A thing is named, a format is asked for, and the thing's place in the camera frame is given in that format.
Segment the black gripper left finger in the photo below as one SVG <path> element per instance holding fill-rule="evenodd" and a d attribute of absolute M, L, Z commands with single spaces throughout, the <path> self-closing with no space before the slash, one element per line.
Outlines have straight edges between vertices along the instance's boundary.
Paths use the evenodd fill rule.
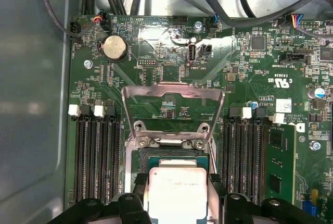
<path fill-rule="evenodd" d="M 139 173 L 132 193 L 119 194 L 108 205 L 95 198 L 81 200 L 49 223 L 152 223 L 143 205 L 147 186 L 148 174 Z"/>

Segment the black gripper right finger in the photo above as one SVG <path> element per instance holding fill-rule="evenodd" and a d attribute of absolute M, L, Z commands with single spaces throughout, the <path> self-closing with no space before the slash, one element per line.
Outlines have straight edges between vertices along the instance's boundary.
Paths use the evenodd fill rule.
<path fill-rule="evenodd" d="M 228 193 L 214 173 L 209 175 L 209 210 L 213 223 L 323 223 L 282 199 L 268 198 L 256 205 L 241 194 Z"/>

